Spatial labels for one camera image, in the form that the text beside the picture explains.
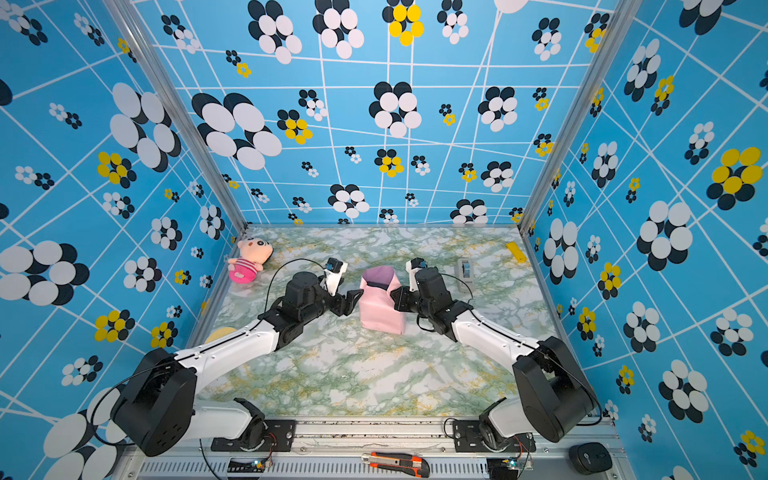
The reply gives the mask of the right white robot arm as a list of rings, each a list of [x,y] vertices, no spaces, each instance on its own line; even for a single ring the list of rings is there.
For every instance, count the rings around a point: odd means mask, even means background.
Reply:
[[[536,340],[485,318],[475,306],[452,297],[437,268],[412,273],[410,284],[390,297],[396,310],[427,319],[436,333],[476,349],[514,376],[518,396],[502,398],[479,415],[479,431],[489,449],[500,451],[527,433],[556,443],[600,408],[561,339]]]

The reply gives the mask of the purple wrapping paper sheet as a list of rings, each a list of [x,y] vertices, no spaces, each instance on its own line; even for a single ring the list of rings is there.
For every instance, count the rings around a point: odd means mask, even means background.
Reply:
[[[359,301],[360,320],[364,328],[389,334],[405,332],[405,314],[395,309],[390,294],[401,287],[392,266],[369,268],[362,274]]]

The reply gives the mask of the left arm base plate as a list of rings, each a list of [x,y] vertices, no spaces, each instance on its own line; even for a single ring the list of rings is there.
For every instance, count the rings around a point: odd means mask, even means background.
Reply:
[[[211,442],[214,452],[289,452],[292,448],[296,420],[267,419],[265,414],[249,400],[235,398],[234,403],[250,415],[243,433],[234,439],[215,437]]]

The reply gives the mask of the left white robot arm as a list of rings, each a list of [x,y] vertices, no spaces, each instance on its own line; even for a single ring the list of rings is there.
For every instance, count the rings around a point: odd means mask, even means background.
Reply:
[[[350,315],[364,292],[337,291],[342,276],[299,272],[256,320],[210,343],[174,354],[156,348],[146,354],[110,411],[110,419],[148,457],[186,440],[219,438],[244,450],[259,447],[265,415],[237,397],[202,401],[198,393],[251,360],[289,345],[306,325],[326,313]]]

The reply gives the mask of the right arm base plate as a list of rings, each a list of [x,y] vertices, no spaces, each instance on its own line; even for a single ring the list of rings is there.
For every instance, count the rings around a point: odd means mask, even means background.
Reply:
[[[494,409],[469,420],[449,417],[442,430],[457,453],[525,455],[537,450],[535,430],[521,410]]]

